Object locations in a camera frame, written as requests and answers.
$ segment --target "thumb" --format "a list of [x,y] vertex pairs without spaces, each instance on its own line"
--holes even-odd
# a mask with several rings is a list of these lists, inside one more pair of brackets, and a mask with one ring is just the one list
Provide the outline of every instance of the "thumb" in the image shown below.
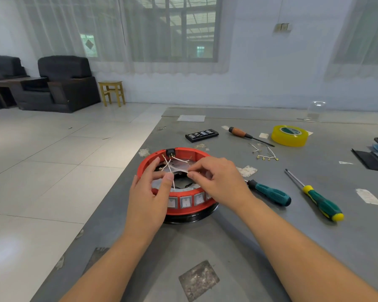
[[174,180],[173,173],[166,173],[161,181],[161,186],[158,189],[156,198],[168,201],[169,192],[171,191],[172,181]]
[[198,172],[188,172],[188,177],[192,179],[194,182],[196,182],[197,184],[199,184],[205,190],[211,184],[211,180],[207,179],[206,177],[204,177],[202,174]]

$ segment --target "hand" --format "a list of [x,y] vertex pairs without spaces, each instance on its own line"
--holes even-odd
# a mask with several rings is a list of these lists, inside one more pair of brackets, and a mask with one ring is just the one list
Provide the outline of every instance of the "hand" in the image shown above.
[[234,212],[250,197],[254,198],[235,164],[225,158],[202,158],[188,171],[189,178]]
[[[129,193],[129,205],[124,236],[142,239],[150,243],[164,222],[174,174],[155,172],[160,158],[156,158],[144,171],[141,178],[134,177]],[[153,180],[162,178],[157,196],[151,192]]]

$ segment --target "tape roll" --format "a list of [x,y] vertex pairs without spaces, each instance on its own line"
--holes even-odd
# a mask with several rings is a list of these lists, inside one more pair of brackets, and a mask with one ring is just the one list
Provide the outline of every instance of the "tape roll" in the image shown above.
[[273,128],[271,138],[285,146],[301,147],[307,142],[308,132],[298,127],[279,125]]

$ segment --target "curtain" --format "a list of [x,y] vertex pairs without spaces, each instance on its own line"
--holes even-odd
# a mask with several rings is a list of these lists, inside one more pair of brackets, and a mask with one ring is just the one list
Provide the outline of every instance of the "curtain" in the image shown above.
[[37,58],[94,72],[225,73],[236,0],[14,0]]
[[378,78],[378,0],[355,0],[326,79]]

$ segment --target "white wall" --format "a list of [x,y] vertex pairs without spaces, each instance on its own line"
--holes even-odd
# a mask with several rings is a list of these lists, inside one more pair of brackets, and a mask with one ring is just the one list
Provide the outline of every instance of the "white wall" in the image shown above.
[[[238,0],[226,74],[96,77],[122,80],[131,102],[306,108],[324,100],[331,109],[378,111],[378,80],[324,81],[352,1],[284,0],[279,22],[293,24],[284,35],[272,33],[281,0]],[[11,6],[0,8],[0,54],[20,57],[37,76],[37,60],[27,43],[21,45],[26,34],[17,19]]]

